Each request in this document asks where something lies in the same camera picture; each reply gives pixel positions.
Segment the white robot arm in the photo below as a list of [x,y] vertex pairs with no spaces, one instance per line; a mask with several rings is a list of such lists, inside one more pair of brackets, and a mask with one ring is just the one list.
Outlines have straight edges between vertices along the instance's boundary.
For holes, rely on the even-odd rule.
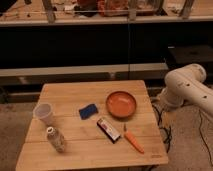
[[213,118],[213,90],[203,84],[205,79],[206,71],[199,64],[189,64],[168,72],[164,78],[166,87],[159,95],[161,105],[169,111],[188,100]]

